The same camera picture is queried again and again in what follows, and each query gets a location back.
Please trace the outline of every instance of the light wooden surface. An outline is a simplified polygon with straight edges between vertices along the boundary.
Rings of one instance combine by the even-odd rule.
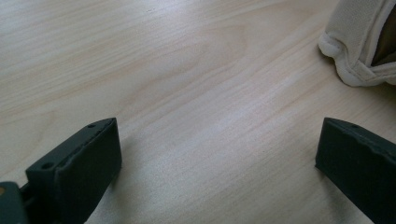
[[[116,117],[88,223],[371,223],[314,168],[324,117],[396,142],[396,90],[318,51],[337,1],[0,1],[0,181]]]

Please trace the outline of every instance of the small hole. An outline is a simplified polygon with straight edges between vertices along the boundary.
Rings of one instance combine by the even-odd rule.
[[[53,166],[53,162],[47,162],[47,163],[45,163],[44,165],[41,166],[41,169],[48,170],[52,166]]]
[[[6,189],[3,187],[0,187],[0,196],[2,196],[6,192]]]

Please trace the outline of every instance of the white cloth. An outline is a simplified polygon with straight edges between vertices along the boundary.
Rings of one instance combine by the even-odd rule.
[[[396,63],[372,66],[378,38],[396,0],[340,0],[319,39],[349,86],[396,85]]]

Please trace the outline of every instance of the plastic part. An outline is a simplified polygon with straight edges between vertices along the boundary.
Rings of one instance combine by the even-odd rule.
[[[120,168],[117,121],[100,120],[81,129],[31,165],[26,170],[29,183],[21,188],[21,193],[5,191],[0,196],[0,204],[9,206],[9,200],[4,199],[18,201],[22,195],[23,206],[18,201],[19,205],[14,206],[8,217],[27,214],[32,224],[84,223]],[[18,222],[1,219],[1,223]]]
[[[316,163],[374,223],[396,223],[396,145],[358,125],[325,119]]]

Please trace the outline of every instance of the wood grain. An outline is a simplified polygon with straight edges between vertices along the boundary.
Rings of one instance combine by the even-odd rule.
[[[371,223],[314,168],[324,117],[396,142],[396,90],[318,51],[337,1],[0,2],[0,181],[86,124],[123,166],[88,223]]]

